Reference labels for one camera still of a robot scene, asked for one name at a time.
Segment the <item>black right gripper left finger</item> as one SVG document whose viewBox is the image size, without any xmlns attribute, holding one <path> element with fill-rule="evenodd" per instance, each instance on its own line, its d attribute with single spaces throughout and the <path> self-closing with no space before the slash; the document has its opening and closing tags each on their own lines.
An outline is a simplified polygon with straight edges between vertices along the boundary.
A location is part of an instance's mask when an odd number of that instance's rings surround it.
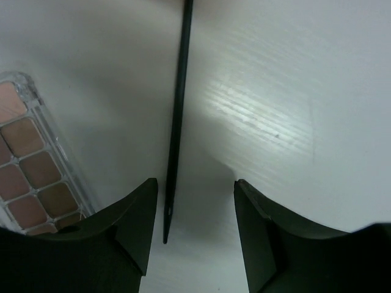
<svg viewBox="0 0 391 293">
<path fill-rule="evenodd" d="M 57 233 L 1 229 L 1 292 L 138 292 L 158 199 L 149 178 L 125 198 Z"/>
</svg>

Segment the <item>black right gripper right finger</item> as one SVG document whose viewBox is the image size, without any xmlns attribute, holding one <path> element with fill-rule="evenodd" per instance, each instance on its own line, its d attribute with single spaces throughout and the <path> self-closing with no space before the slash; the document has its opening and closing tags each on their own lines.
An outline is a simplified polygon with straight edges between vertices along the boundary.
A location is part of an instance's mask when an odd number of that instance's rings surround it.
<svg viewBox="0 0 391 293">
<path fill-rule="evenodd" d="M 234 184 L 236 219 L 250 292 L 389 292 L 390 225 L 329 228 Z"/>
</svg>

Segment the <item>long clear eyeshadow palette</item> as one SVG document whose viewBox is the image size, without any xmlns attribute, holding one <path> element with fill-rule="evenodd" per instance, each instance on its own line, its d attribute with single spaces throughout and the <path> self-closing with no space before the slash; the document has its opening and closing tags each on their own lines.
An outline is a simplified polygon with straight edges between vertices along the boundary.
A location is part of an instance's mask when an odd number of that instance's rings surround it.
<svg viewBox="0 0 391 293">
<path fill-rule="evenodd" d="M 1 73 L 1 227 L 55 233 L 99 205 L 30 76 Z"/>
</svg>

